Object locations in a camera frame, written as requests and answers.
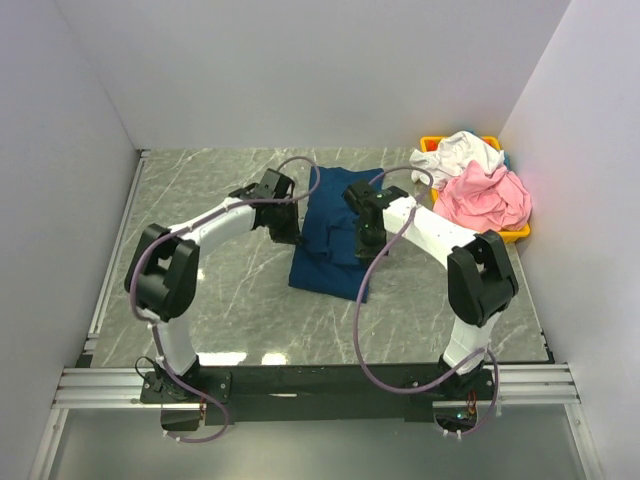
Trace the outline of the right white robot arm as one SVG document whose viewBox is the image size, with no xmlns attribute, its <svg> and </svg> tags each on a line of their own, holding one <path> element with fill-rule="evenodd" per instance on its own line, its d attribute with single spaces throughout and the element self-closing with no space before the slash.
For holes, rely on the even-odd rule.
<svg viewBox="0 0 640 480">
<path fill-rule="evenodd" d="M 395 186 L 377 191 L 359 180 L 346 188 L 343 199 L 356 214 L 355 254 L 367 267 L 357 305 L 378 263 L 400 239 L 445 268 L 447 298 L 455 318 L 441 357 L 449 368 L 439 374 L 439 387 L 449 398 L 464 397 L 488 354 L 497 320 L 519 291 L 502 237 L 493 230 L 477 233 L 459 226 Z"/>
</svg>

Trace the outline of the dark blue t shirt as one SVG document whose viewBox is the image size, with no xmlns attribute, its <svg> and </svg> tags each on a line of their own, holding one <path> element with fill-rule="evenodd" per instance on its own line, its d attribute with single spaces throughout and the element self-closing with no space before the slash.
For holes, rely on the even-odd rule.
<svg viewBox="0 0 640 480">
<path fill-rule="evenodd" d="M 355 256 L 356 215 L 343 199 L 346 188 L 358 180 L 373 181 L 380 190 L 381 168 L 350 171 L 341 167 L 312 171 L 310 195 L 302 225 L 303 244 L 296 247 L 288 285 L 313 293 L 354 301 L 366 268 Z"/>
</svg>

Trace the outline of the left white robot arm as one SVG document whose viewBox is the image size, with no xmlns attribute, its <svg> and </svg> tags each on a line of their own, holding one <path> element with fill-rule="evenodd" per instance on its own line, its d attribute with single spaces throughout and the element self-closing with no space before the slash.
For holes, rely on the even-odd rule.
<svg viewBox="0 0 640 480">
<path fill-rule="evenodd" d="M 295 181 L 269 169 L 257 183 L 229 194 L 216 207 L 170 227 L 148 225 L 125 277 L 125 290 L 139 319 L 154 332 L 159 362 L 171 371 L 164 389 L 176 401 L 193 399 L 200 378 L 186 311 L 193 302 L 200 260 L 240 235 L 268 230 L 278 244 L 299 245 L 302 237 Z"/>
</svg>

